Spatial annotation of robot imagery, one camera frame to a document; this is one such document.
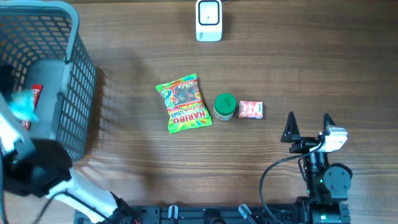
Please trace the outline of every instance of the gray plastic basket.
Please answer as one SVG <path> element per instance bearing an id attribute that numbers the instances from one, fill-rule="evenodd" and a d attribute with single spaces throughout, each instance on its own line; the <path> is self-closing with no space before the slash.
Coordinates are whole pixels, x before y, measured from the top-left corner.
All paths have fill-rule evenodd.
<path id="1" fill-rule="evenodd" d="M 67 3 L 0 1 L 0 90 L 43 85 L 30 136 L 58 140 L 74 161 L 84 154 L 96 83 L 78 29 Z"/>

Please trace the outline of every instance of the green lid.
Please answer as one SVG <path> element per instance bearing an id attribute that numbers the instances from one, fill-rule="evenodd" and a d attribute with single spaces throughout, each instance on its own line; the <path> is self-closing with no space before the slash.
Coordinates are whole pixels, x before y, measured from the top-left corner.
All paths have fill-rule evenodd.
<path id="1" fill-rule="evenodd" d="M 226 116 L 234 113 L 236 108 L 235 97 L 229 93 L 222 93 L 217 96 L 214 102 L 214 109 L 217 113 Z"/>

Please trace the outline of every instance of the green jar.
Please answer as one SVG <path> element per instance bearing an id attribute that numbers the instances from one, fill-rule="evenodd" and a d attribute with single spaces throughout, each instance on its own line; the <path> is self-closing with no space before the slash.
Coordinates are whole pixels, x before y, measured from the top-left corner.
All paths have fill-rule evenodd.
<path id="1" fill-rule="evenodd" d="M 227 121 L 232 118 L 236 109 L 236 99 L 232 94 L 222 93 L 217 96 L 214 102 L 214 115 L 220 121 Z"/>

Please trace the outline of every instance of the basket handle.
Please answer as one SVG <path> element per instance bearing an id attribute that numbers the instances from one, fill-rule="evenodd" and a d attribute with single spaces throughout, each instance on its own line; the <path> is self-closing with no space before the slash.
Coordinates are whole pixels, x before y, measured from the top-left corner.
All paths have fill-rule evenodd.
<path id="1" fill-rule="evenodd" d="M 69 63 L 72 61 L 72 55 L 73 55 L 73 50 L 75 48 L 76 44 L 76 38 L 78 35 L 79 31 L 79 24 L 80 24 L 80 19 L 79 19 L 79 13 L 77 13 L 76 9 L 69 5 L 66 2 L 60 2 L 60 1 L 50 1 L 50 2 L 42 2 L 42 1 L 6 1 L 0 3 L 1 6 L 6 6 L 6 7 L 45 7 L 45 8 L 55 8 L 55 9 L 60 9 L 65 11 L 66 13 L 69 14 L 71 20 L 72 20 L 72 28 L 70 30 L 70 35 L 69 35 L 69 42 L 67 46 L 67 50 L 65 52 L 65 64 Z"/>

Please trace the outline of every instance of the white plug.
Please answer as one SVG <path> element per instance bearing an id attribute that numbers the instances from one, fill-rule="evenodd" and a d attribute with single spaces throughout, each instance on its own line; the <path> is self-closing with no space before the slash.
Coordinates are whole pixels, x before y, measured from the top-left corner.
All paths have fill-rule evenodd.
<path id="1" fill-rule="evenodd" d="M 223 34 L 223 5 L 220 0 L 196 3 L 198 41 L 219 41 Z"/>

